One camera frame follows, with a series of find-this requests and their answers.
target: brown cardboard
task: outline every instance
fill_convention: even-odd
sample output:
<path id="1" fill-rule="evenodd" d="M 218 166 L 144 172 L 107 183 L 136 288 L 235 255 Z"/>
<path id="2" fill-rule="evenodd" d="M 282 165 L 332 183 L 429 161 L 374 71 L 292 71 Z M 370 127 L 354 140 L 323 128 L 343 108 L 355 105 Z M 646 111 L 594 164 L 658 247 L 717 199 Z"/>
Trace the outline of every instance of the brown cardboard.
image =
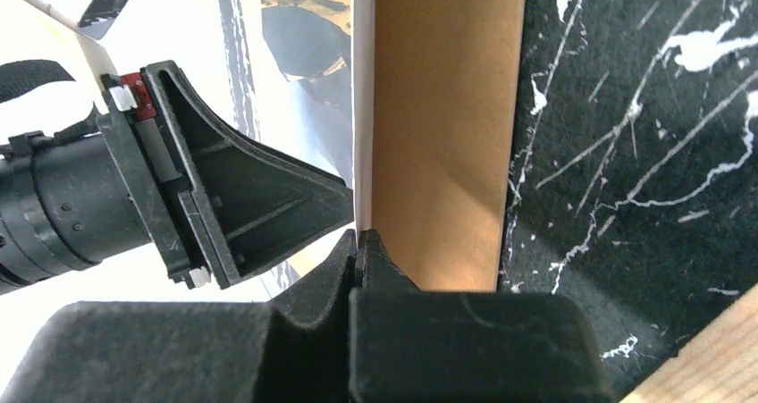
<path id="1" fill-rule="evenodd" d="M 376 0 L 372 224 L 426 290 L 494 290 L 525 0 Z"/>

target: triangular black bracket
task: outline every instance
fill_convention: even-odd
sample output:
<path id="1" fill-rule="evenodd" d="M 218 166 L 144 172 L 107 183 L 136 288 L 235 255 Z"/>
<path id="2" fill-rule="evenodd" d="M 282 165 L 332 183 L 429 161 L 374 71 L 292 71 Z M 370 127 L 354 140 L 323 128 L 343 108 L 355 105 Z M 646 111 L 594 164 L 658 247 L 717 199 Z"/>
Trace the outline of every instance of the triangular black bracket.
<path id="1" fill-rule="evenodd" d="M 190 263 L 209 265 L 221 288 L 267 271 L 353 220 L 344 181 L 242 136 L 174 62 L 140 73 L 173 164 L 161 176 L 153 160 L 159 189 Z"/>

